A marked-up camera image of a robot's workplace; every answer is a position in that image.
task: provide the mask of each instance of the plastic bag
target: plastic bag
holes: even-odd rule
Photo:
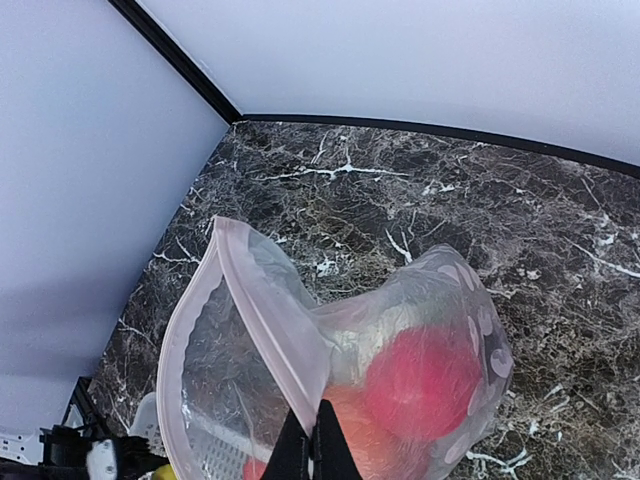
[[[194,292],[205,287],[202,305]],[[442,479],[486,433],[513,368],[489,294],[448,246],[375,291],[319,306],[274,242],[217,217],[174,316],[194,311],[187,431],[236,449],[245,478],[259,478],[289,406],[310,432],[324,396],[363,478]],[[242,477],[225,476],[221,458],[199,459],[208,478]]]

